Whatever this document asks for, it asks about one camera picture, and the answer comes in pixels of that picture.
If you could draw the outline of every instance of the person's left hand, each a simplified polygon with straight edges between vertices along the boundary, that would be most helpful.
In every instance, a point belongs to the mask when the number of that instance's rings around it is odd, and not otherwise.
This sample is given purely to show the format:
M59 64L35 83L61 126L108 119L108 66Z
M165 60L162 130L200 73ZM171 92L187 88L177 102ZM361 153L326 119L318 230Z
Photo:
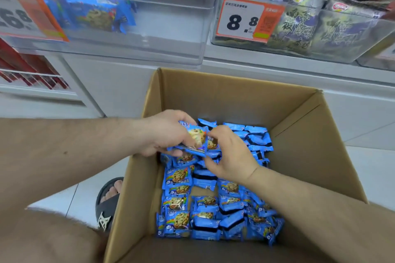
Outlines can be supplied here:
M167 147L180 143L185 146L195 145L195 140L178 121L196 125L195 120L181 110L165 110L152 117L142 119L144 131L148 133L146 134L146 143L139 153L143 156L151 156L156 152L176 157L182 156L182 151L179 149L166 150Z

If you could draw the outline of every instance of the black sandal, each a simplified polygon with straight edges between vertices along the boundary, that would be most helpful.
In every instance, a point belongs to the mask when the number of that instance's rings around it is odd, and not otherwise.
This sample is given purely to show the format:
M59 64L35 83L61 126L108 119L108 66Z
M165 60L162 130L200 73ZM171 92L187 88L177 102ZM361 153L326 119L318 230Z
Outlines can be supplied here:
M100 190L98 197L96 199L96 220L98 221L98 228L103 229L104 232L109 232L111 230L111 225L113 224L113 218L116 210L116 205L118 204L119 194L109 198L104 202L100 202L101 198L106 195L114 183L118 180L123 181L124 177L114 178L108 181Z

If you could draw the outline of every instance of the bare skin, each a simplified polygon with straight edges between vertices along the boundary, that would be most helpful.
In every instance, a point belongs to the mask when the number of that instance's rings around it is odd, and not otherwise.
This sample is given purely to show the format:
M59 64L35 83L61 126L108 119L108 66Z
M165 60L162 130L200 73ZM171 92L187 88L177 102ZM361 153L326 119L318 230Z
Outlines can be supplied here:
M393 262L395 214L261 167L227 126L214 128L222 160L205 159L220 178L246 186L340 263Z
M181 111L142 120L0 119L7 134L0 136L0 262L100 262L105 237L73 220L24 208L128 155L149 156L180 142L194 145L178 120L195 124ZM268 201L329 256L341 263L393 261L392 212L260 167L227 126L210 136L218 138L222 160L216 165L207 158L207 167ZM333 231L321 230L328 225Z

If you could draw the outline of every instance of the forearm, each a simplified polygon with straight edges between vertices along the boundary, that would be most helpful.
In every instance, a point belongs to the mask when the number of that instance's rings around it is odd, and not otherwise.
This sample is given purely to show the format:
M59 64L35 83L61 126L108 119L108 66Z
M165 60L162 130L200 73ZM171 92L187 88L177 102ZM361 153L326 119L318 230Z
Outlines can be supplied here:
M251 175L246 187L336 261L393 261L392 212L263 167Z
M138 152L142 120L0 119L0 208L25 207Z

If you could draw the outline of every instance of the brown cardboard box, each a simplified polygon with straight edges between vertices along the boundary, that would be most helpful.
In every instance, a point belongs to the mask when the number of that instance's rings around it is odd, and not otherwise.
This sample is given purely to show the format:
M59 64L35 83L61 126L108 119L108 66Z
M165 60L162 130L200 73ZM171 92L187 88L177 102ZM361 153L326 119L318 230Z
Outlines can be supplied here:
M284 83L159 69L147 91L143 117L180 109L193 118L269 129L271 166L284 175L367 202L322 91ZM333 262L290 223L273 248L258 242L154 238L164 170L156 157L133 156L126 170L105 263ZM194 187L193 194L209 190Z

